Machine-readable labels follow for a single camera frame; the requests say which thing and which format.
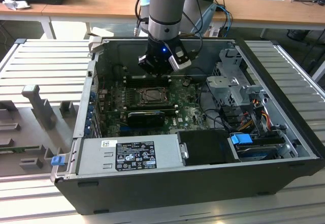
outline warning label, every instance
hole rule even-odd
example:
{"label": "warning label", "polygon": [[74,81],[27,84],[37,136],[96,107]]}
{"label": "warning label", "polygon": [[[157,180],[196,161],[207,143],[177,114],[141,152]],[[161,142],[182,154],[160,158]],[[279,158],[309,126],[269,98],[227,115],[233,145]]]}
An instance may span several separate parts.
{"label": "warning label", "polygon": [[117,171],[157,168],[153,141],[116,144]]}

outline robotic arm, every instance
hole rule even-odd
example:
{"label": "robotic arm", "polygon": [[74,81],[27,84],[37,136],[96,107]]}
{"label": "robotic arm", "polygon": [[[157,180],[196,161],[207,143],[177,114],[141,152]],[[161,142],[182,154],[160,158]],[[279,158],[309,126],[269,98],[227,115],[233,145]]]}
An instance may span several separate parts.
{"label": "robotic arm", "polygon": [[180,41],[179,30],[185,0],[150,0],[148,47],[139,58],[147,73],[162,75],[191,65],[197,52],[187,52]]}

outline green circuit board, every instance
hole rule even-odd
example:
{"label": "green circuit board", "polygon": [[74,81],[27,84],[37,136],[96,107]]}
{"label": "green circuit board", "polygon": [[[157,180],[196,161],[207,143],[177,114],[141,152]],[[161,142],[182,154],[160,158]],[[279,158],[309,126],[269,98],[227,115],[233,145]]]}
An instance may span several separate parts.
{"label": "green circuit board", "polygon": [[[139,93],[154,89],[166,91],[166,103],[177,105],[176,113],[166,113],[163,126],[155,128],[132,129],[127,125],[126,117],[130,113],[125,105],[130,103],[128,94],[132,96],[133,103],[137,103]],[[122,81],[117,81],[108,88],[105,97],[103,118],[105,122],[104,133],[107,137],[144,136],[174,134],[182,130],[203,130],[208,125],[197,104],[197,87],[186,77],[172,78],[168,87],[127,88]]]}

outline wooden table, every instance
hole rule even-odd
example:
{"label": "wooden table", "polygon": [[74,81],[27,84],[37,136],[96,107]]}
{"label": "wooden table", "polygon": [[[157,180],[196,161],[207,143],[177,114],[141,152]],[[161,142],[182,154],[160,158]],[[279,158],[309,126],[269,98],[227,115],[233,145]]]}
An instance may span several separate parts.
{"label": "wooden table", "polygon": [[[107,23],[136,22],[136,0],[64,0],[62,5],[31,4],[31,9],[12,11],[0,6],[2,20],[41,22],[47,38],[55,38],[51,21]],[[267,0],[225,0],[234,27],[310,29],[325,28],[325,7],[300,2]],[[215,13],[214,28],[223,25],[223,12]]]}
{"label": "wooden table", "polygon": [[46,4],[31,4],[31,8],[18,9],[16,11],[8,9],[5,5],[0,5],[0,20],[15,21],[37,21],[42,24],[43,30],[46,30],[47,38],[55,38],[51,20],[48,16],[43,16],[42,11]]}
{"label": "wooden table", "polygon": [[[233,15],[233,26],[324,29],[325,7],[314,3],[270,0],[225,0]],[[224,22],[224,14],[216,13],[214,22]]]}

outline motherboard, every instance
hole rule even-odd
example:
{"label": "motherboard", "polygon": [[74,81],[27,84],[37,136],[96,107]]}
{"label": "motherboard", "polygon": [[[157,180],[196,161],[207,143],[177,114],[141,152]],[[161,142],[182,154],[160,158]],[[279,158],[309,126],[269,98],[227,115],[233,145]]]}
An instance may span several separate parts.
{"label": "motherboard", "polygon": [[208,129],[198,96],[198,84],[186,76],[125,77],[103,96],[102,132],[107,137],[124,137]]}

